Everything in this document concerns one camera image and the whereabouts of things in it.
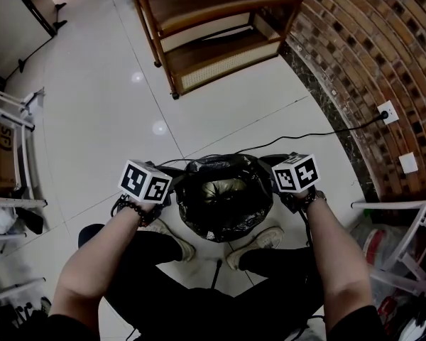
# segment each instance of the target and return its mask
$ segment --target wall socket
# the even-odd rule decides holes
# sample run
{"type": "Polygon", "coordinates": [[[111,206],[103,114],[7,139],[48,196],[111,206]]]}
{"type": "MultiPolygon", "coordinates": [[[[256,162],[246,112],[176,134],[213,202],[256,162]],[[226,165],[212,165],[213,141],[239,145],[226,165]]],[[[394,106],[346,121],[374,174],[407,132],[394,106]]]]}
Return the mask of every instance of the wall socket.
{"type": "Polygon", "coordinates": [[[415,156],[413,155],[413,152],[400,156],[399,161],[401,166],[403,167],[404,173],[412,173],[418,171],[417,161],[415,159],[415,156]]]}
{"type": "Polygon", "coordinates": [[[388,125],[396,120],[399,120],[398,114],[396,114],[396,110],[391,103],[391,101],[387,101],[385,104],[377,107],[378,112],[382,113],[384,111],[388,112],[388,117],[383,120],[385,125],[388,125]]]}

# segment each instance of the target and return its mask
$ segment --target white metal rack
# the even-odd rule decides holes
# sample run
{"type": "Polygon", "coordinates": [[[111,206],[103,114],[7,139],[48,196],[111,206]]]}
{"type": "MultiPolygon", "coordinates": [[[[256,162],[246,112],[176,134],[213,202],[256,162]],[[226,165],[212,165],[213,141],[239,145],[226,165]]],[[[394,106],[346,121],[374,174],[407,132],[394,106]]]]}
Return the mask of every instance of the white metal rack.
{"type": "MultiPolygon", "coordinates": [[[[43,95],[43,91],[36,93],[31,93],[24,99],[18,99],[9,94],[0,92],[0,102],[4,105],[0,107],[0,122],[6,122],[11,128],[14,129],[13,137],[13,160],[14,160],[14,173],[16,176],[16,188],[21,188],[21,169],[19,168],[18,160],[18,135],[21,137],[21,148],[22,148],[22,161],[23,161],[23,175],[26,181],[26,187],[28,189],[29,199],[13,199],[13,198],[4,198],[0,197],[0,207],[21,207],[21,208],[37,208],[45,207],[47,202],[45,200],[35,200],[33,194],[33,187],[31,183],[29,165],[28,165],[28,153],[27,153],[27,143],[26,143],[26,131],[32,132],[35,129],[35,125],[21,116],[7,111],[6,108],[17,108],[20,114],[23,112],[28,112],[28,105],[39,95],[43,95]]],[[[0,242],[6,242],[11,239],[18,239],[21,237],[26,237],[25,233],[22,234],[4,234],[0,235],[0,242]]],[[[38,278],[33,281],[30,281],[25,284],[15,285],[10,287],[7,290],[0,290],[0,299],[7,298],[9,296],[15,295],[22,291],[26,291],[29,288],[32,288],[39,283],[44,282],[44,278],[38,278]]]]}
{"type": "MultiPolygon", "coordinates": [[[[414,210],[418,209],[418,213],[409,227],[407,233],[400,241],[399,245],[393,253],[385,260],[381,269],[370,266],[371,278],[378,281],[390,284],[396,288],[403,289],[410,292],[415,296],[421,293],[426,295],[426,273],[422,270],[420,264],[426,255],[426,247],[422,252],[421,257],[416,261],[412,258],[406,249],[412,241],[415,233],[420,227],[426,229],[426,201],[412,201],[412,202],[380,202],[380,203],[360,203],[354,202],[351,204],[352,208],[362,208],[370,210],[414,210]],[[404,276],[399,276],[391,273],[391,269],[397,262],[405,264],[410,272],[415,276],[416,280],[408,279],[404,276]]],[[[416,340],[421,337],[426,328],[426,321],[417,326],[415,319],[412,319],[399,338],[400,341],[416,340]]]]}

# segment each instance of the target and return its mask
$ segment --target curved brick wall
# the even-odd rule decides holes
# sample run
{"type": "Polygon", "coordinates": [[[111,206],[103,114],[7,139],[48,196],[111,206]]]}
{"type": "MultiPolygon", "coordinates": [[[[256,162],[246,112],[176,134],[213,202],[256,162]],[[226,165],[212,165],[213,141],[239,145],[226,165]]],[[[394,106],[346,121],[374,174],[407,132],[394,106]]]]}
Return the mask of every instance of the curved brick wall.
{"type": "Polygon", "coordinates": [[[384,196],[426,197],[426,0],[305,0],[291,34],[351,125],[393,102],[399,121],[364,129],[361,147],[384,196]],[[419,170],[405,175],[411,151],[419,170]]]}

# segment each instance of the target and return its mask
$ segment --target white marker cube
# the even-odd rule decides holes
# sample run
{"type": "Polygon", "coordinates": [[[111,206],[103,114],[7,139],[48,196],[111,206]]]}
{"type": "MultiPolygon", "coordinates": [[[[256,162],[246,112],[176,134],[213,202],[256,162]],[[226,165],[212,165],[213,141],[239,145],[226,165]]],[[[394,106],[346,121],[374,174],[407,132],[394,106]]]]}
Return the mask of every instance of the white marker cube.
{"type": "Polygon", "coordinates": [[[127,161],[119,188],[140,202],[163,203],[172,177],[141,161],[127,161]]]}
{"type": "Polygon", "coordinates": [[[319,169],[312,154],[292,152],[287,160],[272,169],[281,192],[300,193],[320,180],[319,169]]]}

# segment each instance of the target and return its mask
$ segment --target wooden shelf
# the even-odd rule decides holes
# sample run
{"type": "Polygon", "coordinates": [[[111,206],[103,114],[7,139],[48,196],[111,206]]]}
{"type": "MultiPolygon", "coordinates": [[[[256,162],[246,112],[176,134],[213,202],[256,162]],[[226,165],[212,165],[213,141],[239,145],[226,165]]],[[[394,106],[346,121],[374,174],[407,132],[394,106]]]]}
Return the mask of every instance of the wooden shelf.
{"type": "Polygon", "coordinates": [[[248,29],[230,36],[192,41],[171,50],[166,54],[166,58],[172,75],[183,75],[215,60],[267,42],[267,37],[257,29],[248,29]]]}
{"type": "Polygon", "coordinates": [[[298,0],[149,0],[156,26],[168,36],[201,22],[248,11],[259,6],[298,0]]]}

